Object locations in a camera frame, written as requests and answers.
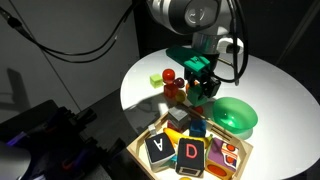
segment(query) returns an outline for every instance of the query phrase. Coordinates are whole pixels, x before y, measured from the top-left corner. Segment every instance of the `wooden tray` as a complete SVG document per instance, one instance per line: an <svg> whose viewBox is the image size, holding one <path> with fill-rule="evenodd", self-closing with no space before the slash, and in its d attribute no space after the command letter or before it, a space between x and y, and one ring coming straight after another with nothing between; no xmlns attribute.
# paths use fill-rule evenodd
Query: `wooden tray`
<svg viewBox="0 0 320 180"><path fill-rule="evenodd" d="M218 137L221 140L228 142L236 147L239 148L239 154L238 154L238 164L237 164L237 171L233 175L233 180L239 180L241 179L241 175L244 171L244 168L246 166L246 163L250 157L251 151L253 149L253 146L249 143L245 142L244 140L241 140L237 137L235 137L233 134L219 126L218 124L214 123L208 118L205 118L204 116L198 114L197 112L193 111L192 109L186 107L189 111L189 114L194 117L200 117L202 119L207 120L207 135L213 134L214 137ZM155 123L155 127L158 133L163 132L162 129L166 127L167 125L167 115L168 113L161 116ZM176 179L178 180L181 177L185 177L183 175L179 175L175 172L174 169L167 169L164 171L160 171L157 173L154 173L149 165L147 153L145 150L145 143L144 140L150 136L150 133L148 130L144 131L139 137L137 137L128 147L127 150L130 152L133 159L136 161L136 163L141 167L141 169L148 175L150 179L160 180L160 179ZM204 171L204 176L202 179L219 179L218 177Z"/></svg>

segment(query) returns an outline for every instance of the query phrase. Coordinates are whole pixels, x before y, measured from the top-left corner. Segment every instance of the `small toy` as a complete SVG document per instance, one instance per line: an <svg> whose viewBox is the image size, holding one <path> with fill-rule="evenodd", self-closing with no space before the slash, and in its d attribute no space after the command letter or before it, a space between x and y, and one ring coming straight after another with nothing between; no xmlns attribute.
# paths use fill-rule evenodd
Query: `small toy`
<svg viewBox="0 0 320 180"><path fill-rule="evenodd" d="M166 84L163 87L164 95L170 99L174 98L178 91L179 88L175 84Z"/></svg>
<svg viewBox="0 0 320 180"><path fill-rule="evenodd" d="M193 119L190 122L189 136L205 137L206 136L206 120Z"/></svg>
<svg viewBox="0 0 320 180"><path fill-rule="evenodd" d="M149 163L153 172L158 172L170 166L170 159L175 156L175 150L167 134L160 133L145 140Z"/></svg>
<svg viewBox="0 0 320 180"><path fill-rule="evenodd" d="M199 84L199 82L198 82L198 81L194 81L193 83L194 83L194 85ZM190 88L190 84L189 84L189 83L187 83L185 88L186 88L186 93L188 93L188 89Z"/></svg>
<svg viewBox="0 0 320 180"><path fill-rule="evenodd" d="M175 130L175 131L177 131L177 132L182 133L182 130L181 130L181 129L178 129L178 128L171 122L171 120L168 120L168 121L167 121L167 127L170 128L170 129L173 129L173 130Z"/></svg>
<svg viewBox="0 0 320 180"><path fill-rule="evenodd" d="M160 86L163 86L161 75L154 74L154 75L150 76L150 84L153 86L153 88L158 88Z"/></svg>
<svg viewBox="0 0 320 180"><path fill-rule="evenodd" d="M238 151L233 145L213 138L206 151L206 171L223 180L231 179L237 169Z"/></svg>
<svg viewBox="0 0 320 180"><path fill-rule="evenodd" d="M166 84L172 84L175 77L176 77L176 74L173 69L165 69L162 72L162 79L163 79L163 82Z"/></svg>
<svg viewBox="0 0 320 180"><path fill-rule="evenodd" d="M183 103L186 100L187 94L183 90L178 90L175 99L177 102Z"/></svg>
<svg viewBox="0 0 320 180"><path fill-rule="evenodd" d="M203 114L203 108L201 106L193 107L192 109L199 114Z"/></svg>
<svg viewBox="0 0 320 180"><path fill-rule="evenodd" d="M184 87L184 79L181 78L181 77L175 79L175 80L173 81L173 83L174 83L175 85L177 85L179 88L183 88L183 87Z"/></svg>
<svg viewBox="0 0 320 180"><path fill-rule="evenodd" d="M179 140L176 172L200 177L204 171L204 143L193 139Z"/></svg>
<svg viewBox="0 0 320 180"><path fill-rule="evenodd" d="M163 132L168 135L168 137L173 141L174 143L178 144L179 140L181 138L184 139L193 139L197 141L202 141L204 143L204 148L206 149L210 145L210 141L212 139L212 136L208 137L191 137L191 136L186 136L184 134L181 134L173 129L170 128L163 128Z"/></svg>
<svg viewBox="0 0 320 180"><path fill-rule="evenodd" d="M208 98L205 96L201 96L202 93L200 85L191 86L188 89L188 100L194 106L200 106L208 101Z"/></svg>
<svg viewBox="0 0 320 180"><path fill-rule="evenodd" d="M156 127L154 126L154 124L150 124L148 126L148 130L151 134L151 137L157 135L157 130L156 130Z"/></svg>
<svg viewBox="0 0 320 180"><path fill-rule="evenodd" d="M189 178L189 177L182 177L182 178L180 178L179 180L192 180L192 179Z"/></svg>
<svg viewBox="0 0 320 180"><path fill-rule="evenodd" d="M202 54L190 48L174 46L166 50L166 54L185 68L184 79L188 80L190 87L195 80L200 82L198 98L211 98L216 95L221 82L213 77L215 63L210 63Z"/></svg>
<svg viewBox="0 0 320 180"><path fill-rule="evenodd" d="M178 129L181 129L182 126L189 121L190 117L182 105L176 105L169 109L168 119L170 119Z"/></svg>

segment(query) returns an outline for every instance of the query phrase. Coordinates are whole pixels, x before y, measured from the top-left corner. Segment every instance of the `dark background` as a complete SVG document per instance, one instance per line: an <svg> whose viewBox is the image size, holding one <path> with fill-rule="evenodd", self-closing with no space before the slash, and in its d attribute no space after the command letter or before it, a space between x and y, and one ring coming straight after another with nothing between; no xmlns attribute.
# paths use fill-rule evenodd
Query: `dark background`
<svg viewBox="0 0 320 180"><path fill-rule="evenodd" d="M240 3L248 27L249 54L293 76L320 102L318 0L240 0ZM154 22L144 3L135 10L135 22L141 57L173 44L191 44L192 35L177 35Z"/></svg>

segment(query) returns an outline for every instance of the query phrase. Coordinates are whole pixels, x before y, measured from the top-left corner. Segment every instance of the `printed letter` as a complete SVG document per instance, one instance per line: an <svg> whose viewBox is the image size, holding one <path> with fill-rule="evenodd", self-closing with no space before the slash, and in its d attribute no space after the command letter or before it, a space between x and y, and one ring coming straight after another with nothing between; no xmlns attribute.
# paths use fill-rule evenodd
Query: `printed letter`
<svg viewBox="0 0 320 180"><path fill-rule="evenodd" d="M153 140L153 142L156 144L156 146L158 147L158 149L160 151L162 151L162 138L160 139L160 143L157 143L156 140Z"/></svg>
<svg viewBox="0 0 320 180"><path fill-rule="evenodd" d="M194 151L194 154L193 154L193 155L190 154L190 151L189 151L190 148L192 148L193 151ZM186 156L187 156L188 158L191 158L191 159L193 159L193 158L195 158L195 157L197 156L197 148L196 148L193 144L187 144L187 153L186 153Z"/></svg>

